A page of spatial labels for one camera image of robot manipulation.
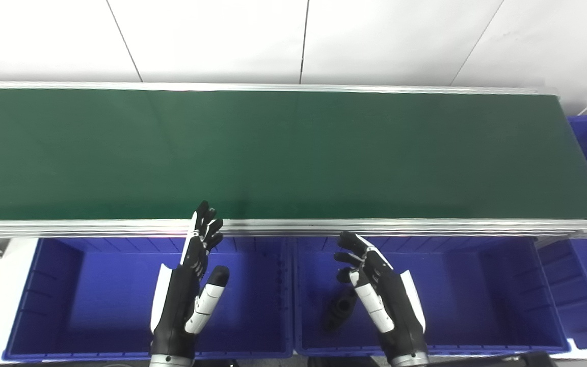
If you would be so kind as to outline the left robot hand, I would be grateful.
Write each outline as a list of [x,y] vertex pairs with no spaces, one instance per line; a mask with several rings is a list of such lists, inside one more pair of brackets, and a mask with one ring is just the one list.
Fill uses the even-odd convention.
[[222,219],[203,200],[189,220],[178,265],[161,265],[153,297],[150,366],[193,366],[198,335],[209,322],[230,279],[228,267],[214,267],[202,284],[209,255],[223,239]]

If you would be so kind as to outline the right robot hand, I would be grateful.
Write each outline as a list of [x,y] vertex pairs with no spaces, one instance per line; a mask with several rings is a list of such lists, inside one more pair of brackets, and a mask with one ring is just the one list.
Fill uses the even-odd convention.
[[336,279],[349,283],[375,324],[381,349],[391,366],[428,364],[424,329],[397,273],[379,249],[361,235],[343,231],[336,261],[348,264]]

